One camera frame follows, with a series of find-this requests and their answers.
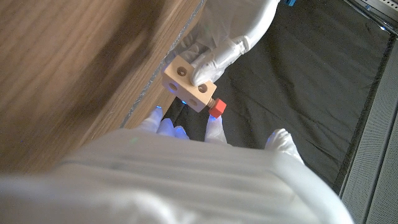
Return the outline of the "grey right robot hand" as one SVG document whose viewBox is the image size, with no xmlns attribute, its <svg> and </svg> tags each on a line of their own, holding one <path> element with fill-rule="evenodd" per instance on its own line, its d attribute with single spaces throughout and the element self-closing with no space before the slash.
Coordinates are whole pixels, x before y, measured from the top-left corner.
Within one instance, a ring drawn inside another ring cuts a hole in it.
<svg viewBox="0 0 398 224">
<path fill-rule="evenodd" d="M 2 223 L 351 223 L 289 132 L 265 148 L 226 142 L 221 118 L 192 141 L 156 108 L 39 175 L 1 177 Z"/>
</svg>

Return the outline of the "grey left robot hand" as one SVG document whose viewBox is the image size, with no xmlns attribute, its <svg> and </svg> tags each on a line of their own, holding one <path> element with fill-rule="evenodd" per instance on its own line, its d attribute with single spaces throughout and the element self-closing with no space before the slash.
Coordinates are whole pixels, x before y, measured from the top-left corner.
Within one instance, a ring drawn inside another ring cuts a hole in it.
<svg viewBox="0 0 398 224">
<path fill-rule="evenodd" d="M 192 85 L 217 81 L 270 27 L 279 0 L 207 0 L 197 24 L 166 56 L 194 67 Z"/>
</svg>

